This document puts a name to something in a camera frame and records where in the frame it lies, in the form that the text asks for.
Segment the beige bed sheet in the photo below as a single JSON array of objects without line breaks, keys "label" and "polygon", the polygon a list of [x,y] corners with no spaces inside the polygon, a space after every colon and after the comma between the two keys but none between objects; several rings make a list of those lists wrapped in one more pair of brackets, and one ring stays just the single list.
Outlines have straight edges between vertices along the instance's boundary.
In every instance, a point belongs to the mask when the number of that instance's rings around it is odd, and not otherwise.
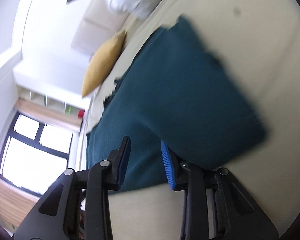
[{"label": "beige bed sheet", "polygon": [[297,0],[162,0],[93,94],[87,167],[131,140],[115,239],[280,239],[300,215]]}]

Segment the dark teal knit sweater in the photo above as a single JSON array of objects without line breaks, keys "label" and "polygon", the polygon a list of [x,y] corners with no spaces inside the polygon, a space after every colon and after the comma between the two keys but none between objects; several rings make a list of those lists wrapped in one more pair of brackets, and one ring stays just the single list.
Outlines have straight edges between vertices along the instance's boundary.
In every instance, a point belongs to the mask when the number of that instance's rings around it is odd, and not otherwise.
[{"label": "dark teal knit sweater", "polygon": [[266,130],[188,19],[179,17],[150,35],[105,100],[87,136],[86,167],[106,159],[125,136],[131,152],[123,192],[166,183],[162,142],[213,170],[261,143]]}]

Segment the white padded headboard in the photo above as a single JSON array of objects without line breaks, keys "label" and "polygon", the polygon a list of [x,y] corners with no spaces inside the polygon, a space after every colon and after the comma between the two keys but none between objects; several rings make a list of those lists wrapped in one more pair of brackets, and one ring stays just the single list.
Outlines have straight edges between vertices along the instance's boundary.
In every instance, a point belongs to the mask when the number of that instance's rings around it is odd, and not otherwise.
[{"label": "white padded headboard", "polygon": [[111,11],[106,0],[91,0],[74,35],[71,48],[92,55],[120,31],[128,13]]}]

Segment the black framed window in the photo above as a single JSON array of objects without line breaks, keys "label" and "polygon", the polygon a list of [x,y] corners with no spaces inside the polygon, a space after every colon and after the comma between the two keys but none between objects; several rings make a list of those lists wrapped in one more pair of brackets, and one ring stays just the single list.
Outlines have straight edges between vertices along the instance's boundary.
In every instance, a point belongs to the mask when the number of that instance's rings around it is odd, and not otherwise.
[{"label": "black framed window", "polygon": [[0,178],[42,196],[68,168],[73,133],[17,112],[0,152]]}]

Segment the red box on shelf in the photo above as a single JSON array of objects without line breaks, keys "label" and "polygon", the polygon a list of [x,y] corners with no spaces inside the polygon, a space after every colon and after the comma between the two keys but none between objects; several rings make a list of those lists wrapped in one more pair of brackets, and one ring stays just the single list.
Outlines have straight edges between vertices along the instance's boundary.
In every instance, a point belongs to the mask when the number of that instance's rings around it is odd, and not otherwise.
[{"label": "red box on shelf", "polygon": [[85,114],[85,110],[84,109],[80,109],[79,110],[79,112],[78,112],[78,118],[83,118],[83,116],[84,116],[84,114]]}]

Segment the mustard yellow cushion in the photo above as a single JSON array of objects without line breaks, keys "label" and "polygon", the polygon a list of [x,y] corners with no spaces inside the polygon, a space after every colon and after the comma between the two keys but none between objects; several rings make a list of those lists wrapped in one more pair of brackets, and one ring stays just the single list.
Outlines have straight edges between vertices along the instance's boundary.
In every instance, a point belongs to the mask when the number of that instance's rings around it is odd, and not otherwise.
[{"label": "mustard yellow cushion", "polygon": [[126,31],[122,30],[98,48],[85,72],[81,92],[82,98],[87,97],[104,82],[121,55],[125,39]]}]

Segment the white cubby shelf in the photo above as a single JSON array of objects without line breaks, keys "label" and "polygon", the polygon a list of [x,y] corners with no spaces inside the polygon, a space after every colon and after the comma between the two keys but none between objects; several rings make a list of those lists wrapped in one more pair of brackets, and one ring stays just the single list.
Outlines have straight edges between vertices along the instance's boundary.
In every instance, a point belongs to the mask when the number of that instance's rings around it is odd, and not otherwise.
[{"label": "white cubby shelf", "polygon": [[25,88],[20,85],[17,85],[17,93],[19,95],[19,98],[21,98],[23,100],[27,100],[32,103],[36,103],[37,105],[45,107],[49,110],[52,110],[55,112],[60,112],[65,115],[69,115],[69,116],[76,117],[76,118],[78,118],[79,110],[83,109],[83,108],[71,105],[65,101],[51,98],[45,94],[40,94],[39,92],[37,92],[35,90],[32,90],[30,88]]}]

